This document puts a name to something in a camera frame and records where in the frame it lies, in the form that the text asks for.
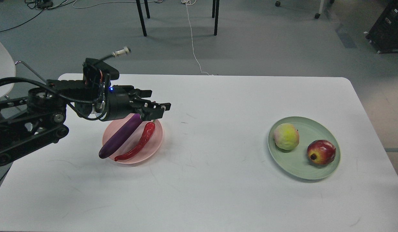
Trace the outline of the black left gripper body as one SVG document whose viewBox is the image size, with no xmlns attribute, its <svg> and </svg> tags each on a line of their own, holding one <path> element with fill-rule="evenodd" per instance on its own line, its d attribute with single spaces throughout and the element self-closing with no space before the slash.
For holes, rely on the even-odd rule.
<svg viewBox="0 0 398 232">
<path fill-rule="evenodd" d="M 134 113 L 131 107 L 130 94 L 135 88 L 132 85 L 114 85 L 107 94 L 106 113 L 102 121 L 123 119 Z"/>
</svg>

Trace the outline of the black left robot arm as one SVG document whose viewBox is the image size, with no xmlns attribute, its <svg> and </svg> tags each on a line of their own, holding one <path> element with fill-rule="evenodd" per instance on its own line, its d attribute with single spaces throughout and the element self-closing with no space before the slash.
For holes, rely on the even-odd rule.
<svg viewBox="0 0 398 232">
<path fill-rule="evenodd" d="M 111 85 L 119 72 L 101 59 L 87 58 L 81 80 L 47 80 L 46 84 L 20 77 L 0 79 L 0 87 L 18 82 L 35 85 L 28 96 L 0 101 L 0 166 L 14 162 L 66 137 L 66 107 L 81 118 L 112 121 L 134 113 L 137 121 L 163 117 L 171 103 L 149 101 L 151 90 Z"/>
</svg>

